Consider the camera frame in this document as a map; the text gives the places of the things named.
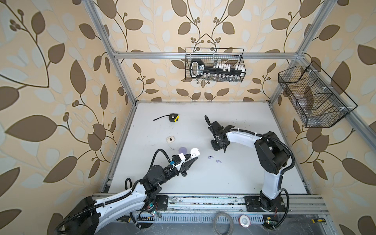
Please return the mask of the white round earbud case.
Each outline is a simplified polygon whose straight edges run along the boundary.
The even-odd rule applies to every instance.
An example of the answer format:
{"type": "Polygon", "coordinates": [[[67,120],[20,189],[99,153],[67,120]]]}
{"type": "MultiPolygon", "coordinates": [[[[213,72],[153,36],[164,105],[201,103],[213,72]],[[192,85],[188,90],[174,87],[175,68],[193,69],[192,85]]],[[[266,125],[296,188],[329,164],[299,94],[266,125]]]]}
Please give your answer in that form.
{"type": "Polygon", "coordinates": [[[191,158],[196,158],[200,155],[199,149],[192,148],[190,151],[191,158]]]}

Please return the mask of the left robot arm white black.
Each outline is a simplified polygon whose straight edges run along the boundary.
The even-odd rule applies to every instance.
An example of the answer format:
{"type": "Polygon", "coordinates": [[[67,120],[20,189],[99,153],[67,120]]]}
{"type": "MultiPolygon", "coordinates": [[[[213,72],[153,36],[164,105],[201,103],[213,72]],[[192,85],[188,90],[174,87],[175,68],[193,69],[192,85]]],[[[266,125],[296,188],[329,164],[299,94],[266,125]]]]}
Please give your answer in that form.
{"type": "Polygon", "coordinates": [[[146,175],[129,189],[109,197],[93,199],[88,196],[80,201],[54,229],[56,235],[94,235],[109,223],[133,212],[152,208],[161,185],[175,176],[187,176],[187,171],[198,159],[197,148],[190,153],[166,157],[168,166],[151,162],[146,175]]]}

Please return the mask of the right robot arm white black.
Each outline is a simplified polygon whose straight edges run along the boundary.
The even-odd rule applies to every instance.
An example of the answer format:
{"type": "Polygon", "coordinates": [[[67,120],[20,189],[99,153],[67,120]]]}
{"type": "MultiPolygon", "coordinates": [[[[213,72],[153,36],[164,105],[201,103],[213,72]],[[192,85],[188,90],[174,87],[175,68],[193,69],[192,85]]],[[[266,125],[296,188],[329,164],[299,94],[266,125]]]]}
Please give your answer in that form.
{"type": "Polygon", "coordinates": [[[208,116],[204,118],[213,135],[211,145],[215,151],[226,151],[231,143],[255,148],[259,163],[264,169],[264,181],[259,200],[254,205],[266,212],[276,209],[281,203],[284,174],[296,164],[293,152],[274,132],[258,134],[236,129],[232,125],[223,127],[217,121],[210,122],[208,116]]]}

